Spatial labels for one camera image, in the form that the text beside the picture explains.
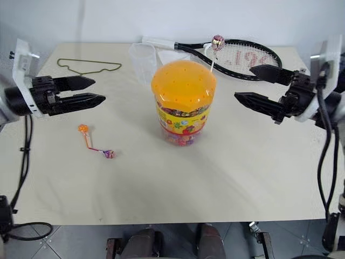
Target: clear plastic cup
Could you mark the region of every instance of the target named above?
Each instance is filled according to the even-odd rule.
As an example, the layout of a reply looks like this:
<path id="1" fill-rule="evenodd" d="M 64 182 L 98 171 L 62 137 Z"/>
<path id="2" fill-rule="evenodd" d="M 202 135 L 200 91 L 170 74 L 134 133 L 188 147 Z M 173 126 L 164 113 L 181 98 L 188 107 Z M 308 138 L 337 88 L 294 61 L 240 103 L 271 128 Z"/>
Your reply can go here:
<path id="1" fill-rule="evenodd" d="M 139 83 L 150 86 L 157 70 L 155 47 L 149 43 L 133 43 L 128 52 Z"/>

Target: racket strings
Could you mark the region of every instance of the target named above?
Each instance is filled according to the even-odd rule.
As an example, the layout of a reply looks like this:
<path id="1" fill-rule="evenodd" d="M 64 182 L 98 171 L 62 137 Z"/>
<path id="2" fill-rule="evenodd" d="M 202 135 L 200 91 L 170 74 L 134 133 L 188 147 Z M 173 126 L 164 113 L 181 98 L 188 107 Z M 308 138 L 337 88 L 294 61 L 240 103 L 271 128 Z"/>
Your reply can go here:
<path id="1" fill-rule="evenodd" d="M 225 44 L 217 51 L 217 59 L 211 47 L 205 50 L 205 54 L 215 63 L 234 72 L 254 75 L 249 69 L 258 65 L 279 66 L 277 59 L 265 50 L 245 44 Z"/>

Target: white table surface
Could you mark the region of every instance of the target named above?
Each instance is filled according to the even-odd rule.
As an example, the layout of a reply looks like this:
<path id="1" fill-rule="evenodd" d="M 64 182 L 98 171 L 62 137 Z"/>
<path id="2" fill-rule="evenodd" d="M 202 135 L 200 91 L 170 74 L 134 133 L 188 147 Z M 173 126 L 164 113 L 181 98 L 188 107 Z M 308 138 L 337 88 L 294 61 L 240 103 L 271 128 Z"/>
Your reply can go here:
<path id="1" fill-rule="evenodd" d="M 161 137 L 153 95 L 136 81 L 129 46 L 60 44 L 47 60 L 40 76 L 75 75 L 58 67 L 58 58 L 121 62 L 123 67 L 88 75 L 96 83 L 83 92 L 107 98 L 96 108 L 34 120 L 31 167 L 17 203 L 17 223 L 129 224 L 324 217 L 316 181 L 324 131 L 312 121 L 302 124 L 285 119 L 280 126 L 275 125 L 271 118 L 242 106 L 233 96 L 235 91 L 249 91 L 278 100 L 287 87 L 242 81 L 215 72 L 218 86 L 202 136 L 189 147 L 175 147 Z M 284 68 L 305 67 L 295 48 L 273 50 Z M 74 64 L 73 68 L 100 67 Z M 105 159 L 88 150 L 77 130 L 80 124 L 92 129 L 95 147 L 116 150 L 118 157 Z M 21 121 L 6 125 L 0 134 L 0 190 L 10 199 L 17 187 L 23 131 Z M 324 182 L 329 186 L 331 155 L 324 168 Z M 343 171 L 340 151 L 339 172 Z M 333 210 L 341 186 L 339 178 Z"/>

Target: gray tile floor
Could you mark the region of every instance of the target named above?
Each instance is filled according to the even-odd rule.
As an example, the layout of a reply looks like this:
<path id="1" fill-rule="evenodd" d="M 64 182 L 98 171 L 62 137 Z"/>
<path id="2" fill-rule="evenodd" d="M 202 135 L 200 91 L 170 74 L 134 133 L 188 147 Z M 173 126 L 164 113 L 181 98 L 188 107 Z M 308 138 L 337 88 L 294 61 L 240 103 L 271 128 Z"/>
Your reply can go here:
<path id="1" fill-rule="evenodd" d="M 213 223 L 223 241 L 228 258 L 251 258 L 264 254 L 248 232 L 247 224 Z M 53 233 L 39 241 L 11 240 L 5 245 L 7 259 L 95 259 L 106 258 L 108 238 L 129 239 L 143 228 L 153 227 L 164 235 L 164 256 L 196 258 L 193 254 L 196 223 L 122 225 L 122 226 L 54 226 Z M 288 259 L 298 255 L 326 253 L 321 244 L 325 228 L 324 220 L 260 222 L 259 227 L 271 234 L 276 259 Z M 45 229 L 25 227 L 21 235 L 43 234 Z"/>

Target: racket handle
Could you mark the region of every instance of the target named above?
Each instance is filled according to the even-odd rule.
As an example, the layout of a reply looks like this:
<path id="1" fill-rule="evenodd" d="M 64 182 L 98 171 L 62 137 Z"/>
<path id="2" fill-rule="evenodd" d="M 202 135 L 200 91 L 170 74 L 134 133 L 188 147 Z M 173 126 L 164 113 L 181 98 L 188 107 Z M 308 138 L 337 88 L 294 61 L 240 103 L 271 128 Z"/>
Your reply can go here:
<path id="1" fill-rule="evenodd" d="M 142 37 L 141 42 L 149 43 L 149 44 L 154 45 L 155 47 L 162 47 L 164 49 L 171 49 L 171 50 L 175 49 L 175 42 L 171 40 Z"/>

